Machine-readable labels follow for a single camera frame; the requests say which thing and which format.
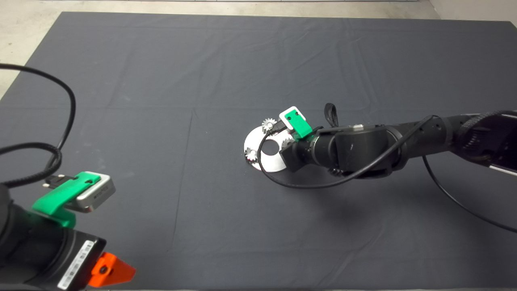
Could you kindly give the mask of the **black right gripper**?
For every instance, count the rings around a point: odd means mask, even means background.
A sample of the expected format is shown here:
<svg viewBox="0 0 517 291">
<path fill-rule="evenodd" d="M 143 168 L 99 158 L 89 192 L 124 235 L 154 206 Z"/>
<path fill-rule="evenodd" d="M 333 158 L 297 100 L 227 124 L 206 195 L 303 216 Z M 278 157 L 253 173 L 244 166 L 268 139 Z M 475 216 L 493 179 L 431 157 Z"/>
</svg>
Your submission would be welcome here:
<svg viewBox="0 0 517 291">
<path fill-rule="evenodd" d="M 286 169 L 292 173 L 309 164 L 334 168 L 334 135 L 316 131 L 299 141 L 285 140 L 281 158 Z"/>
</svg>

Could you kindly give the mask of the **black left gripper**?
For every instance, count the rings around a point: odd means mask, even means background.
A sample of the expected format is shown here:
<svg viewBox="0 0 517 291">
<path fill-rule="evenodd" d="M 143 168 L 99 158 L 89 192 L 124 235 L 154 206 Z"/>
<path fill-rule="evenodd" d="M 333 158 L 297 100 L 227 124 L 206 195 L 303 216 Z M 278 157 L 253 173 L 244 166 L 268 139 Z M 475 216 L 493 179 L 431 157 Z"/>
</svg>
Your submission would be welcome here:
<svg viewBox="0 0 517 291">
<path fill-rule="evenodd" d="M 137 270 L 112 253 L 105 239 L 12 208 L 12 283 L 46 291 L 81 291 L 127 283 Z"/>
</svg>

